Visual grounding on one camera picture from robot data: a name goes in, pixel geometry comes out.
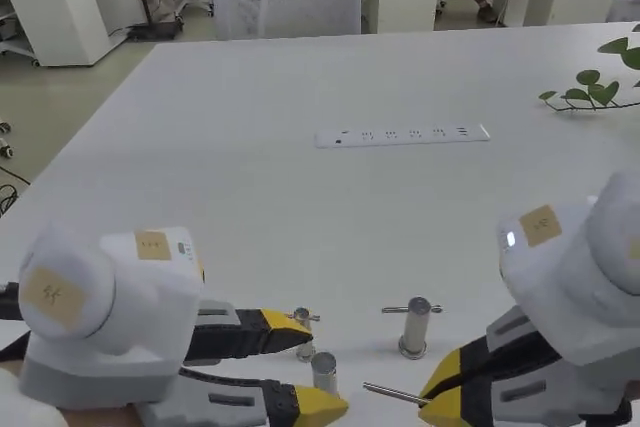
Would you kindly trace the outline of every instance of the caster wheel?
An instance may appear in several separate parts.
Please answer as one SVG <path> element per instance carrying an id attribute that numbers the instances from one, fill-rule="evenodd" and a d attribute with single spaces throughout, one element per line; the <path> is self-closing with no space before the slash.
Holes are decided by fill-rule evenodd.
<path id="1" fill-rule="evenodd" d="M 8 145 L 6 147 L 0 148 L 0 157 L 4 157 L 5 159 L 10 159 L 13 157 L 13 149 Z"/>

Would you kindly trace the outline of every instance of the sticker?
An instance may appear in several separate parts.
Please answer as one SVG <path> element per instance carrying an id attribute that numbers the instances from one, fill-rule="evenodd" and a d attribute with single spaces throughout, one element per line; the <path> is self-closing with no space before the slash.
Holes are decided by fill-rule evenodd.
<path id="1" fill-rule="evenodd" d="M 164 232 L 140 231 L 135 233 L 135 237 L 140 260 L 171 260 L 169 242 Z"/>
<path id="2" fill-rule="evenodd" d="M 529 247 L 545 243 L 562 234 L 562 228 L 550 205 L 544 205 L 520 217 L 520 225 L 527 236 Z"/>
<path id="3" fill-rule="evenodd" d="M 640 260 L 640 239 L 631 239 L 629 258 L 631 260 Z"/>
<path id="4" fill-rule="evenodd" d="M 78 322 L 87 300 L 84 290 L 44 267 L 34 269 L 20 297 L 67 330 Z"/>

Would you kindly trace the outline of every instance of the power strip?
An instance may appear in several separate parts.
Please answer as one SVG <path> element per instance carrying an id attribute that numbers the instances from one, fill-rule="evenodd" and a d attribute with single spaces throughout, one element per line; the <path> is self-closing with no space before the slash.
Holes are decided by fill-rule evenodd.
<path id="1" fill-rule="evenodd" d="M 315 135 L 319 149 L 382 145 L 479 142 L 489 140 L 482 124 L 455 124 L 399 130 L 323 130 Z"/>

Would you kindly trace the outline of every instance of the small metal post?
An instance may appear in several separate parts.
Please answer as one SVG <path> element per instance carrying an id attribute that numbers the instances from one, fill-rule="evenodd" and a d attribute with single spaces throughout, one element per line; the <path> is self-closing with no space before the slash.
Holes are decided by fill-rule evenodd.
<path id="1" fill-rule="evenodd" d="M 407 314 L 404 333 L 398 341 L 400 353 L 408 359 L 416 360 L 424 357 L 427 351 L 425 341 L 429 314 L 442 312 L 441 305 L 431 305 L 424 297 L 414 297 L 407 307 L 385 307 L 383 314 Z"/>
<path id="2" fill-rule="evenodd" d="M 370 392 L 375 392 L 376 394 L 386 395 L 387 397 L 393 397 L 394 399 L 404 400 L 405 402 L 412 402 L 414 404 L 418 404 L 420 408 L 424 407 L 429 403 L 427 399 L 423 399 L 422 397 L 417 397 L 415 395 L 408 394 L 407 392 L 402 392 L 401 390 L 390 389 L 389 387 L 383 387 L 382 385 L 370 384 L 369 382 L 364 382 L 362 384 L 366 390 Z"/>
<path id="3" fill-rule="evenodd" d="M 298 307 L 291 317 L 308 331 L 311 331 L 311 321 L 320 321 L 320 317 L 318 315 L 311 315 L 309 309 L 305 307 Z M 301 362 L 311 362 L 315 353 L 316 349 L 313 346 L 313 341 L 299 345 L 296 349 L 296 357 L 298 357 L 298 360 Z"/>
<path id="4" fill-rule="evenodd" d="M 329 352 L 319 352 L 311 359 L 313 386 L 331 395 L 338 395 L 336 358 Z"/>

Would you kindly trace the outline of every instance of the office room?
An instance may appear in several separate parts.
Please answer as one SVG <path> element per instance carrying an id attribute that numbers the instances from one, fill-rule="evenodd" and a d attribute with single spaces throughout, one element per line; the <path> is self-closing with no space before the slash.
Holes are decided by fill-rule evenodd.
<path id="1" fill-rule="evenodd" d="M 638 71 L 640 0 L 0 0 L 0 424 L 640 426 Z"/>

